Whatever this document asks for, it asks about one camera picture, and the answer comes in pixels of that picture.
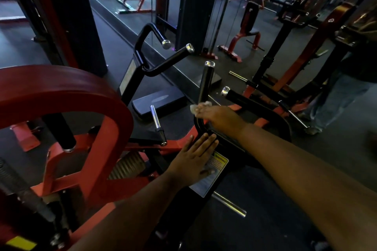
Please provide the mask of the person's right hand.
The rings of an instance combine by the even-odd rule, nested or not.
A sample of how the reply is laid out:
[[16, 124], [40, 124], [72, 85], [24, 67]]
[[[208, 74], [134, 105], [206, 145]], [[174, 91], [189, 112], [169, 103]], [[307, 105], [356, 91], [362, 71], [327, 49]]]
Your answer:
[[247, 123], [228, 106], [216, 106], [216, 122], [211, 124], [217, 131], [237, 140], [247, 126]]

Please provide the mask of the person's left hand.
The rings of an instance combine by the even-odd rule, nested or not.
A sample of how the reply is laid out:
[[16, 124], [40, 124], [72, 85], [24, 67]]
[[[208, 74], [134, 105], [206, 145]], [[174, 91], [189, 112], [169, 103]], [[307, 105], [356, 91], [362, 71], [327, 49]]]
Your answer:
[[163, 173], [163, 181], [175, 191], [183, 187], [191, 186], [206, 176], [200, 176], [205, 164], [211, 158], [211, 154], [200, 157], [200, 145], [206, 140], [209, 134], [204, 133], [198, 140], [194, 141], [196, 151], [192, 154], [184, 153], [184, 146], [170, 163]]

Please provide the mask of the white cleaning wipe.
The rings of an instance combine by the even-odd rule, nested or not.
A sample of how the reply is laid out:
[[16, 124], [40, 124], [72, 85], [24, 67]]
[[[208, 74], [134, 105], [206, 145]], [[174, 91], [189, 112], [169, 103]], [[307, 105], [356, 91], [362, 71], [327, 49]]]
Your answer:
[[212, 106], [212, 103], [210, 101], [201, 102], [199, 104], [192, 104], [190, 105], [190, 112], [193, 115], [196, 115], [198, 107], [201, 108], [201, 107], [211, 107], [211, 106]]

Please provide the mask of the person's right forearm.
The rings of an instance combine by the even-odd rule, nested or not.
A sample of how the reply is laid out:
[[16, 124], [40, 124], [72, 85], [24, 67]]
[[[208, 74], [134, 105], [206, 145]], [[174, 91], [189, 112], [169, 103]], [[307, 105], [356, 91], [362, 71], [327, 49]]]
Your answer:
[[252, 124], [238, 142], [311, 219], [334, 251], [377, 251], [377, 193]]

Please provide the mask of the person's left forearm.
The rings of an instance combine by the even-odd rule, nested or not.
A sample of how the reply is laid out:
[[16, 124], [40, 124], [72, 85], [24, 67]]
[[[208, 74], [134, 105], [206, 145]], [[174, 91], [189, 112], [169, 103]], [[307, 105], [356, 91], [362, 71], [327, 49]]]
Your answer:
[[111, 211], [68, 251], [140, 251], [182, 181], [165, 172]]

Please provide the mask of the warning label sticker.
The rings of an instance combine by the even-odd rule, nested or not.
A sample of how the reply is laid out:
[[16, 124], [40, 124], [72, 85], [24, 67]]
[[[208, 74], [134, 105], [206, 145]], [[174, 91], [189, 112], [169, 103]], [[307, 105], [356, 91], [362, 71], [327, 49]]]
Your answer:
[[218, 152], [213, 152], [211, 158], [207, 161], [203, 170], [213, 171], [209, 176], [201, 179], [190, 186], [190, 189], [197, 195], [205, 198], [210, 190], [214, 187], [215, 182], [219, 179], [221, 173], [229, 163], [229, 159]]

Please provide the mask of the chrome weight peg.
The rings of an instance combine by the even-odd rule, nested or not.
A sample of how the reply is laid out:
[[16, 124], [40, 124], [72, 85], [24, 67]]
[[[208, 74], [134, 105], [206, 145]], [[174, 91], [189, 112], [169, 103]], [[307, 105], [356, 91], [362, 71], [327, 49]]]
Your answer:
[[238, 205], [236, 205], [234, 202], [230, 201], [226, 197], [220, 195], [217, 192], [213, 192], [211, 196], [212, 196], [212, 198], [219, 201], [221, 204], [223, 204], [224, 206], [226, 206], [227, 208], [229, 208], [230, 210], [232, 210], [233, 212], [235, 212], [236, 214], [238, 214], [242, 218], [246, 217], [247, 211], [242, 209], [241, 207], [239, 207]]
[[235, 78], [237, 78], [237, 79], [239, 79], [239, 80], [241, 80], [241, 81], [243, 81], [245, 83], [248, 82], [248, 79], [246, 79], [246, 78], [244, 78], [244, 77], [242, 77], [242, 76], [240, 76], [237, 73], [234, 73], [232, 71], [229, 71], [229, 75], [231, 75], [231, 76], [233, 76], [233, 77], [235, 77]]
[[152, 118], [153, 118], [153, 121], [154, 121], [154, 124], [155, 124], [155, 130], [161, 137], [161, 144], [160, 145], [164, 147], [164, 146], [167, 145], [167, 138], [166, 138], [164, 129], [160, 124], [160, 121], [159, 121], [159, 118], [158, 118], [158, 115], [157, 115], [157, 111], [156, 111], [154, 105], [150, 106], [150, 111], [151, 111]]
[[299, 117], [297, 117], [292, 111], [288, 110], [288, 114], [298, 121], [305, 129], [309, 128]]

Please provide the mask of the black foot plate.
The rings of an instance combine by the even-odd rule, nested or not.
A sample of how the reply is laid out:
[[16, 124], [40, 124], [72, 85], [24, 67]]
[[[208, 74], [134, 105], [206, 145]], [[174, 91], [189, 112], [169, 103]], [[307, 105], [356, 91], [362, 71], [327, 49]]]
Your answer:
[[150, 110], [150, 106], [152, 105], [156, 111], [160, 111], [169, 107], [175, 108], [182, 103], [186, 103], [186, 96], [175, 86], [167, 87], [131, 102], [134, 111], [141, 118], [152, 115]]

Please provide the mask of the red and black gym machine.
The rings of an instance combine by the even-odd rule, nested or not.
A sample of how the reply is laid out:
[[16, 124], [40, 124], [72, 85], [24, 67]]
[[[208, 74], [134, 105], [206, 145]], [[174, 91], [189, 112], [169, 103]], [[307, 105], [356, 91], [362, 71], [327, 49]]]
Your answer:
[[[119, 91], [92, 73], [59, 65], [0, 69], [0, 129], [41, 117], [56, 143], [49, 149], [44, 180], [30, 187], [0, 158], [0, 251], [66, 251], [126, 199], [167, 170], [188, 139], [167, 140], [153, 106], [157, 140], [132, 136], [127, 105], [145, 76], [154, 77], [194, 53], [186, 44], [150, 68], [142, 52], [153, 32], [164, 49], [170, 41], [154, 23], [143, 27]], [[77, 230], [64, 227], [63, 204], [43, 197], [79, 187], [87, 207], [101, 209]]]

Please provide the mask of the red and black seat bench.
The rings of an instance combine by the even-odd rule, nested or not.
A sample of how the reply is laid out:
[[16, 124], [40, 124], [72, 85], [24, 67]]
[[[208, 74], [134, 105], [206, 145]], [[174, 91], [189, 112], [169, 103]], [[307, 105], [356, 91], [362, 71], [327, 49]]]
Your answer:
[[254, 42], [252, 42], [252, 49], [253, 50], [262, 50], [259, 46], [259, 41], [261, 39], [261, 33], [258, 29], [254, 29], [254, 24], [257, 19], [258, 13], [260, 9], [263, 9], [264, 6], [257, 4], [253, 1], [248, 1], [245, 6], [245, 11], [243, 18], [241, 20], [240, 30], [238, 34], [236, 34], [233, 39], [231, 40], [229, 46], [220, 45], [218, 46], [219, 51], [223, 52], [227, 55], [230, 59], [237, 63], [242, 63], [242, 58], [234, 52], [235, 46], [237, 42], [246, 37], [254, 37]]

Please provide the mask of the red plate-loaded gym machine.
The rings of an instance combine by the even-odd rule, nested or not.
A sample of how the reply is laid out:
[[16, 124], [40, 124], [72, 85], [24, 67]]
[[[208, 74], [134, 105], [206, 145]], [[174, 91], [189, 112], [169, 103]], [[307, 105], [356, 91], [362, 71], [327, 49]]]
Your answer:
[[323, 53], [318, 54], [318, 50], [326, 39], [333, 38], [334, 42], [337, 42], [335, 33], [344, 27], [344, 23], [356, 11], [357, 7], [357, 5], [349, 2], [344, 2], [337, 6], [318, 27], [298, 59], [276, 82], [272, 82], [272, 78], [266, 78], [263, 75], [273, 62], [272, 55], [268, 53], [262, 60], [257, 73], [251, 80], [248, 79], [246, 83], [247, 89], [244, 91], [243, 96], [250, 98], [254, 91], [259, 91], [264, 95], [261, 101], [265, 103], [274, 101], [277, 103], [273, 111], [281, 117], [289, 116], [288, 110], [293, 113], [305, 110], [309, 102], [314, 100], [314, 97], [322, 91], [325, 81], [341, 61], [340, 55], [337, 55], [337, 53], [342, 50], [342, 46], [345, 46], [345, 43], [339, 41], [340, 44], [333, 49], [317, 76], [304, 87], [298, 91], [290, 91], [286, 90], [286, 88], [289, 88], [289, 84], [312, 59], [318, 58], [327, 52], [325, 50]]

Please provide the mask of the black roller pad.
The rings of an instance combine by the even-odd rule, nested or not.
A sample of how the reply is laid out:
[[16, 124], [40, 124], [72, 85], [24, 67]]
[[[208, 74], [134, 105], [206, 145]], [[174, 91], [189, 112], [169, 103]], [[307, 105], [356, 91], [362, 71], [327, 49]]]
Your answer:
[[66, 153], [73, 152], [77, 141], [62, 113], [46, 114], [41, 116], [41, 119], [59, 143], [62, 150]]

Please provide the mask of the black and red upright pillar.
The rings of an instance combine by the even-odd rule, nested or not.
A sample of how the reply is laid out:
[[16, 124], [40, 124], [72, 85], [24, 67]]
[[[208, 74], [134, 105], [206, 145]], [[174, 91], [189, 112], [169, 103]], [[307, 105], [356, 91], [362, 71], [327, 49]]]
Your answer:
[[27, 16], [45, 26], [46, 39], [55, 45], [56, 64], [104, 77], [107, 64], [89, 0], [20, 0], [29, 4]]

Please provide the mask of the black ribbed grip bar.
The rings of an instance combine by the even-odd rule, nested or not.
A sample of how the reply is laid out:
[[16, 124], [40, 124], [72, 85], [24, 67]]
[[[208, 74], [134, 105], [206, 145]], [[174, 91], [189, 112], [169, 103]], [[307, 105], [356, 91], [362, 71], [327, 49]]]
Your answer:
[[0, 158], [0, 189], [6, 194], [16, 194], [22, 204], [38, 213], [47, 222], [53, 223], [56, 215], [26, 181], [2, 158]]

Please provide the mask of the yellow sticker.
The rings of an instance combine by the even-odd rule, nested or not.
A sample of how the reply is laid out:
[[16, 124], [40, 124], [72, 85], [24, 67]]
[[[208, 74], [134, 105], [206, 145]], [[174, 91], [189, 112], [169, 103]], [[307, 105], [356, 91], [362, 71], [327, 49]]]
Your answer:
[[32, 251], [37, 244], [33, 241], [25, 239], [21, 236], [15, 236], [12, 239], [9, 239], [6, 243], [6, 246], [20, 249], [22, 251]]

